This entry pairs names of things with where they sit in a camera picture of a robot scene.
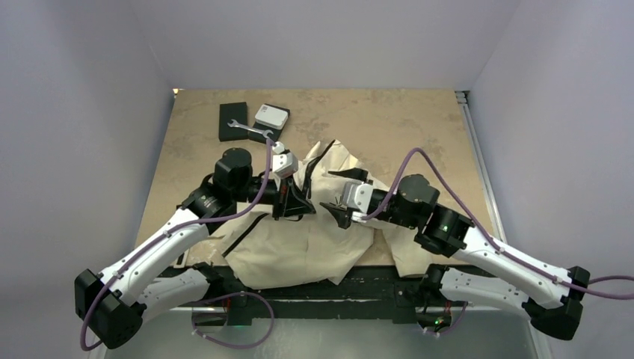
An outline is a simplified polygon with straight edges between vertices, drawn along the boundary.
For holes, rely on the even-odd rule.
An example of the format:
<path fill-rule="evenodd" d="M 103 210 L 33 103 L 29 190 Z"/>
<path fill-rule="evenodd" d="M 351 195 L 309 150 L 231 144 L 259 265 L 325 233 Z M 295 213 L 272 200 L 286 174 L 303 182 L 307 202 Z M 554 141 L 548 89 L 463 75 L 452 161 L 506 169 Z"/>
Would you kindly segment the beige jacket with black lining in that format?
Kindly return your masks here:
<path fill-rule="evenodd" d="M 229 266 L 245 286 L 254 289 L 320 280 L 338 284 L 358 263 L 388 262 L 396 266 L 401 277 L 423 275 L 433 257 L 413 241 L 415 231 L 375 219 L 343 230 L 320 207 L 321 202 L 337 202 L 342 191 L 344 179 L 330 172 L 361 165 L 338 140 L 316 143 L 295 174 L 297 184 L 311 185 L 314 215 L 276 221 L 269 209 L 259 204 L 195 245 L 187 264 Z"/>

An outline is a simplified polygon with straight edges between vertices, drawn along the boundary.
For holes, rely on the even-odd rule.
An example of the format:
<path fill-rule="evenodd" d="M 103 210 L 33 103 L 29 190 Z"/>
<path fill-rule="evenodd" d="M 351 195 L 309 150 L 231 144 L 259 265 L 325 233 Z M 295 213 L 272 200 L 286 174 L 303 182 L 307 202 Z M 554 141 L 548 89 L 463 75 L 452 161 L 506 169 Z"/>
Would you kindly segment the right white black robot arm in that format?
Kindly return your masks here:
<path fill-rule="evenodd" d="M 404 289 L 408 301 L 474 303 L 516 314 L 543 334 L 572 340 L 582 318 L 583 290 L 590 274 L 582 267 L 562 268 L 535 259 L 488 237 L 473 220 L 437 202 L 439 191 L 420 174 L 401 179 L 393 192 L 373 185 L 360 168 L 336 172 L 344 178 L 339 199 L 322 203 L 338 227 L 377 220 L 415 230 L 422 249 L 475 266 L 484 275 L 430 265 L 416 289 Z"/>

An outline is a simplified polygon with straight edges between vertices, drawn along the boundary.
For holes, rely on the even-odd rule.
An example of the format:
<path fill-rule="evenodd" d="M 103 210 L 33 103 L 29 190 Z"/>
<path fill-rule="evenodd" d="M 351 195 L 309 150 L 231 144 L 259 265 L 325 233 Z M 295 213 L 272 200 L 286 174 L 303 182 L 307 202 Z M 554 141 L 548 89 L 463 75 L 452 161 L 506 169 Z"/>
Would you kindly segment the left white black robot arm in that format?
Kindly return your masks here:
<path fill-rule="evenodd" d="M 164 270 L 192 246 L 255 205 L 272 208 L 274 218 L 311 215 L 314 206 L 298 188 L 298 159 L 281 143 L 266 147 L 265 170 L 253 174 L 251 154 L 226 150 L 212 173 L 176 208 L 175 213 L 142 245 L 101 271 L 84 270 L 74 282 L 81 335 L 115 349 L 128 342 L 152 318 L 193 302 L 212 306 L 241 293 L 226 284 L 208 263 L 197 263 L 175 277 Z"/>

